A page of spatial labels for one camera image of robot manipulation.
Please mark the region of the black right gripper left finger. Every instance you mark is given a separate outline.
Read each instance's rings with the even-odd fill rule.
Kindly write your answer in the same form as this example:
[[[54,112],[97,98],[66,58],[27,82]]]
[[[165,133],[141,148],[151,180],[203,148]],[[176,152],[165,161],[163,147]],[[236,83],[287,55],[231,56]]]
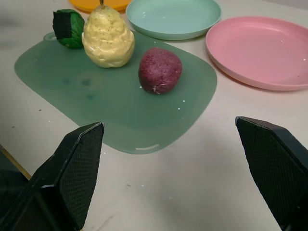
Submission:
[[[65,135],[27,179],[0,165],[0,231],[81,231],[97,183],[104,124]]]

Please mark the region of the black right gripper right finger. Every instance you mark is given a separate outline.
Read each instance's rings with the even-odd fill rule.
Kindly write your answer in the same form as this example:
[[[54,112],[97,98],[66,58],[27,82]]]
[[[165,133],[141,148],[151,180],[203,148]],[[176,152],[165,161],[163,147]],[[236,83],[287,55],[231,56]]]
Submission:
[[[238,116],[250,173],[282,231],[308,231],[308,149],[287,129]]]

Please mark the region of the pink plate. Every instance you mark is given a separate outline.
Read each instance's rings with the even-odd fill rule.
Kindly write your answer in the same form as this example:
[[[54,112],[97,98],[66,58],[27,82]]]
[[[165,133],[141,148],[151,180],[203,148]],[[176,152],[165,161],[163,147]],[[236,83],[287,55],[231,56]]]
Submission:
[[[308,28],[287,21],[242,16],[209,29],[206,48],[230,77],[266,90],[308,89]]]

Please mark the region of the dark red fruit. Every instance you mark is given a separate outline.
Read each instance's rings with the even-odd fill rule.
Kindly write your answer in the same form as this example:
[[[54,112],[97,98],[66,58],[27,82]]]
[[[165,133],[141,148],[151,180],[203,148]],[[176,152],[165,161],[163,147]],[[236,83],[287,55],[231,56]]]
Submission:
[[[152,47],[141,58],[138,77],[142,88],[152,94],[170,92],[182,73],[182,62],[173,52]]]

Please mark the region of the green plate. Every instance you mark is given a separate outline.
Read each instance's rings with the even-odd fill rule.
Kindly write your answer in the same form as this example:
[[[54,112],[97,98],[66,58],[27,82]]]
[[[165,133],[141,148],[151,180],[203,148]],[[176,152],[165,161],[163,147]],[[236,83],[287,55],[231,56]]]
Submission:
[[[186,40],[205,34],[221,19],[214,0],[133,0],[126,8],[132,27],[149,37]]]

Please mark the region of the orange plate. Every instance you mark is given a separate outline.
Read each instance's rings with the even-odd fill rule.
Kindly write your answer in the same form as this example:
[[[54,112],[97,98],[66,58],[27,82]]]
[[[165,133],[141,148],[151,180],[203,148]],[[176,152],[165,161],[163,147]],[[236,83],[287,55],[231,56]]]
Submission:
[[[103,0],[104,5],[115,9],[118,12],[124,12],[132,0]],[[69,2],[78,10],[84,13],[92,12],[100,0],[69,0]]]

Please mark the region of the green cutting mat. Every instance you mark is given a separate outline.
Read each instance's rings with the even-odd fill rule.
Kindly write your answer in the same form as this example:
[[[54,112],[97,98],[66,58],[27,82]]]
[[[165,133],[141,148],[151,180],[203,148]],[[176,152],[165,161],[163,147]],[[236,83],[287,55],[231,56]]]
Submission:
[[[136,47],[120,68],[101,68],[82,49],[45,35],[15,62],[16,75],[79,126],[102,121],[103,142],[121,152],[148,154],[169,146],[201,116],[217,86],[213,67],[201,58],[135,32]],[[169,93],[147,93],[138,78],[143,54],[152,47],[175,53],[182,74]]]

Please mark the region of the yellow pear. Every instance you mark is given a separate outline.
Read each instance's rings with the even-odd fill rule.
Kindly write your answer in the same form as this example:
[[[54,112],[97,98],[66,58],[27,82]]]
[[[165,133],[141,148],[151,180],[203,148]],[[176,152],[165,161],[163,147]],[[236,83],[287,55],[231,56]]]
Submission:
[[[102,68],[118,68],[131,59],[135,38],[120,13],[100,0],[88,16],[82,32],[86,55]]]

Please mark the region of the green toy leaf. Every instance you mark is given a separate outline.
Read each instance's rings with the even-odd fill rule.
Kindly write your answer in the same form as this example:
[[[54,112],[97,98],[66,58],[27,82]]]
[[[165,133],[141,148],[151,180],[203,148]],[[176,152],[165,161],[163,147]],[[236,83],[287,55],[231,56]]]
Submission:
[[[53,12],[52,27],[57,41],[71,49],[83,48],[82,33],[85,21],[72,9],[61,9]]]

